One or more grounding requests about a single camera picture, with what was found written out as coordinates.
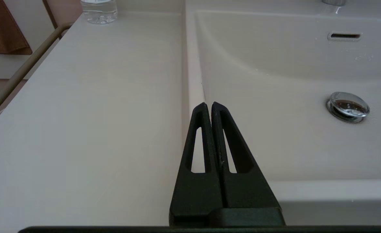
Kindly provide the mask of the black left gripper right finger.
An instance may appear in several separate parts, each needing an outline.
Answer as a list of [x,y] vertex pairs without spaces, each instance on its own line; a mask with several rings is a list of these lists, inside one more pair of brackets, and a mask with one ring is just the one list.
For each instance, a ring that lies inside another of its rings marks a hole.
[[227,208],[280,205],[226,106],[212,104],[212,130],[223,202]]

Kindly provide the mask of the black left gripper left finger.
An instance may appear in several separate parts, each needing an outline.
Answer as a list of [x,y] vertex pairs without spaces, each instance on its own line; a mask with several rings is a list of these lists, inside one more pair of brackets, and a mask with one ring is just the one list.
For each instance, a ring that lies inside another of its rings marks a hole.
[[[204,173],[191,171],[199,128],[202,130]],[[192,111],[169,208],[169,224],[172,227],[206,227],[210,213],[222,207],[215,143],[209,110],[203,102]]]

